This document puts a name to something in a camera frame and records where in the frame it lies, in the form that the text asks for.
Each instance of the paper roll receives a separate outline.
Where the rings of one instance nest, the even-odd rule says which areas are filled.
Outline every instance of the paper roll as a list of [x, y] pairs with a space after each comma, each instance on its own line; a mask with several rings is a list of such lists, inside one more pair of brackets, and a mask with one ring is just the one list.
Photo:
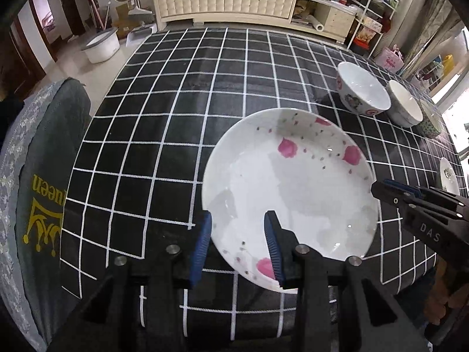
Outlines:
[[306, 20], [310, 22], [318, 32], [322, 32], [324, 30], [324, 25], [316, 20], [314, 16], [309, 15], [306, 17]]

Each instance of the green patterned bowl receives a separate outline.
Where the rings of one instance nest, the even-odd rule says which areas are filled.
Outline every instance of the green patterned bowl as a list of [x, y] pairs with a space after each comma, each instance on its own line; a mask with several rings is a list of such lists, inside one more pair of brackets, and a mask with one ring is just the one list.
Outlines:
[[439, 120], [439, 116], [432, 110], [430, 104], [425, 100], [419, 100], [418, 104], [422, 109], [424, 120], [417, 124], [416, 128], [422, 136], [434, 139], [439, 134], [441, 134], [442, 131], [442, 125]]

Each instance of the checkered tablecloth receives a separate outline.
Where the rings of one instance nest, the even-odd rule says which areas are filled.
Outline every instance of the checkered tablecloth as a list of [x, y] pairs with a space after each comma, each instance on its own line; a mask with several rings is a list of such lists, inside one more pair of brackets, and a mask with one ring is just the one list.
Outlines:
[[[429, 140], [394, 125], [386, 114], [350, 113], [336, 91], [342, 61], [369, 70], [384, 86], [396, 79], [353, 53], [288, 34], [213, 28], [151, 36], [119, 74], [81, 145], [62, 229], [64, 289], [83, 297], [116, 256], [151, 256], [148, 232], [184, 244], [201, 214], [202, 177], [215, 144], [234, 123], [259, 110], [295, 107], [334, 122], [358, 144], [378, 180], [433, 186], [444, 156], [467, 196], [446, 126]], [[392, 293], [436, 260], [401, 228], [401, 219], [395, 208], [381, 204], [365, 258]], [[295, 301], [240, 277], [211, 244], [201, 282], [181, 292], [182, 327], [194, 340], [209, 332], [226, 340], [279, 336], [293, 327]], [[145, 324], [143, 287], [139, 307]]]

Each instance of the gold crown logo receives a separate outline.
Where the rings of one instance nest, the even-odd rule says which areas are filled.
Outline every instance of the gold crown logo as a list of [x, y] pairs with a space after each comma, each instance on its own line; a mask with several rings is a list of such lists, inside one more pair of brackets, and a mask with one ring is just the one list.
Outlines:
[[[59, 224], [55, 225], [53, 223], [49, 223], [46, 225], [47, 217], [45, 214], [49, 217], [57, 219]], [[29, 243], [29, 235], [34, 225], [36, 225], [38, 228], [38, 242], [36, 243], [36, 251], [41, 251], [41, 240], [44, 236], [44, 244], [49, 244], [50, 239], [52, 244], [51, 255], [55, 257], [55, 236], [60, 234], [60, 231], [62, 230], [62, 213], [54, 213], [53, 211], [47, 210], [39, 202], [37, 202], [36, 198], [33, 198], [28, 229], [26, 234], [23, 236], [23, 242], [26, 244]]]

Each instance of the screw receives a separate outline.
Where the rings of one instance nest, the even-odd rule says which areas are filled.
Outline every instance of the screw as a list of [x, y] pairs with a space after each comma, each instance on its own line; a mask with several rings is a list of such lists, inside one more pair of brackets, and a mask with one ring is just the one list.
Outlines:
[[174, 245], [174, 244], [169, 245], [166, 248], [166, 253], [171, 254], [171, 255], [177, 254], [179, 253], [179, 251], [181, 251], [181, 248], [178, 245]]
[[127, 257], [125, 255], [120, 255], [115, 258], [114, 264], [116, 266], [124, 266], [127, 263]]
[[349, 257], [348, 261], [352, 266], [360, 266], [362, 264], [362, 259], [356, 255]]
[[310, 248], [307, 245], [303, 244], [297, 245], [295, 250], [300, 254], [308, 254], [310, 252]]

